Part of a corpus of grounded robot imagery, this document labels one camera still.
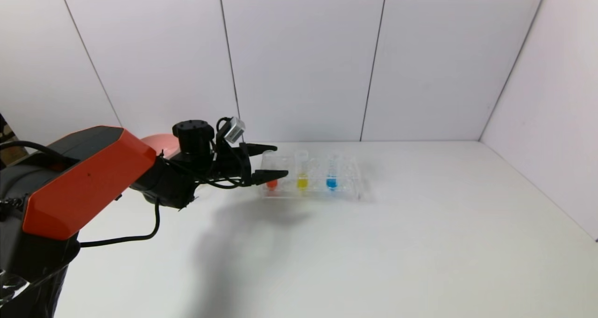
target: test tube rack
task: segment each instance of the test tube rack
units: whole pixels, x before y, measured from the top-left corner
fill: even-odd
[[[264,198],[359,199],[363,188],[355,158],[335,153],[336,175],[331,176],[331,156],[308,157],[307,177],[299,175],[298,167],[301,165],[297,165],[293,155],[274,152],[263,156],[261,169],[288,170],[289,174],[275,182],[261,185],[261,195]]]

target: red liquid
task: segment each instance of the red liquid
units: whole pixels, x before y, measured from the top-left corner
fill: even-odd
[[[267,182],[265,186],[268,187],[268,190],[276,190],[276,186],[278,186],[278,179]]]

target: white table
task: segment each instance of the white table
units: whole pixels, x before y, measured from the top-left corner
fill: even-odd
[[[354,154],[364,200],[202,188],[154,239],[84,249],[56,317],[598,317],[598,243],[485,145],[278,145]],[[80,239],[153,225],[128,191]]]

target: blue liquid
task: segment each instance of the blue liquid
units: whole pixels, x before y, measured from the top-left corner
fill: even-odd
[[[337,188],[336,177],[328,176],[326,179],[326,186],[328,186],[329,190],[334,191]]]

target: pink object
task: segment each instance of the pink object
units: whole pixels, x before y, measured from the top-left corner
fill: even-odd
[[[156,150],[158,154],[164,151],[164,157],[169,159],[175,154],[178,154],[179,140],[172,134],[156,134],[148,137],[143,137],[141,141]]]

